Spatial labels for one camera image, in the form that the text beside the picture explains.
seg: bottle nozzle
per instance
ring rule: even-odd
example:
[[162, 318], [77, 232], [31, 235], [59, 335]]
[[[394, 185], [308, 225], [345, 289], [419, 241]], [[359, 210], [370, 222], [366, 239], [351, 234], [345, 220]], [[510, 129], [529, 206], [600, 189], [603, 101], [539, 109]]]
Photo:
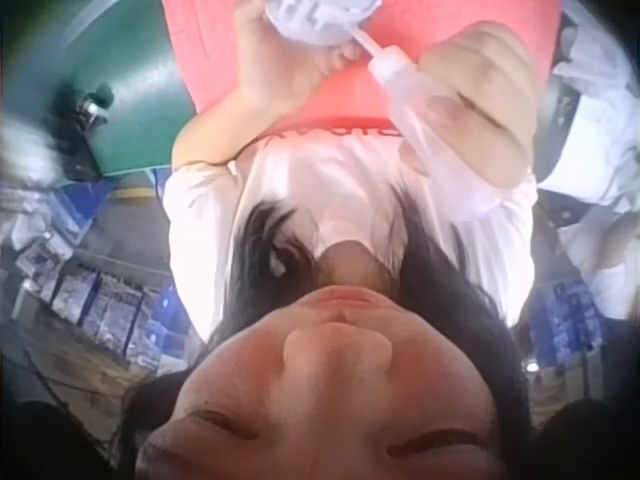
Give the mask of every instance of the bottle nozzle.
[[349, 27], [349, 32], [353, 35], [353, 38], [364, 48], [369, 55], [375, 57], [382, 52], [382, 47], [371, 38], [371, 36], [357, 26]]

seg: clear plastic bottle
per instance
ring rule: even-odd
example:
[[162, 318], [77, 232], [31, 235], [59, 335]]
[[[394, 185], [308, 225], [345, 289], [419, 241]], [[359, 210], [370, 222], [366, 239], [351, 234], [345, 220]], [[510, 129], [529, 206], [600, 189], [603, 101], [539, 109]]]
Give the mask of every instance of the clear plastic bottle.
[[497, 205], [503, 192], [471, 170], [428, 125], [429, 99], [461, 101], [456, 92], [420, 71], [399, 47], [380, 48], [359, 29], [352, 34], [373, 56], [369, 70], [389, 93], [391, 121], [424, 163], [439, 213], [452, 221], [465, 221]]

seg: neck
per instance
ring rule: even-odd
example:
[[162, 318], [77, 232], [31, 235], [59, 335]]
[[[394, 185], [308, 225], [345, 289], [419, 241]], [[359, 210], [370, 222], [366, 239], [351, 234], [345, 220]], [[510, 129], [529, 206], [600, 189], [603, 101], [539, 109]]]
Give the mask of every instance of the neck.
[[393, 296], [391, 273], [359, 242], [341, 242], [329, 247], [319, 264], [323, 286], [351, 285]]

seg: lips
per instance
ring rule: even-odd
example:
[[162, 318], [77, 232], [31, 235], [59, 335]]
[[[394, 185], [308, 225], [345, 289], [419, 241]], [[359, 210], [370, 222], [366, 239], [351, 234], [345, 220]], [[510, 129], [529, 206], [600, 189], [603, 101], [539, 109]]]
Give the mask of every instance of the lips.
[[400, 309], [384, 295], [362, 287], [331, 286], [321, 288], [296, 302], [308, 307], [392, 308]]

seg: nose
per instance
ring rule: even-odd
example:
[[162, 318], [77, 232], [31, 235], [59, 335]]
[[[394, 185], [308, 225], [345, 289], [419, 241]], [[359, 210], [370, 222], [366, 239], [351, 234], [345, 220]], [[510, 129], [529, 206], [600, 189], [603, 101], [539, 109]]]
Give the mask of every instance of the nose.
[[344, 323], [293, 331], [283, 347], [279, 389], [282, 400], [295, 405], [295, 412], [287, 408], [288, 420], [344, 425], [373, 414], [384, 397], [392, 350], [382, 334]]

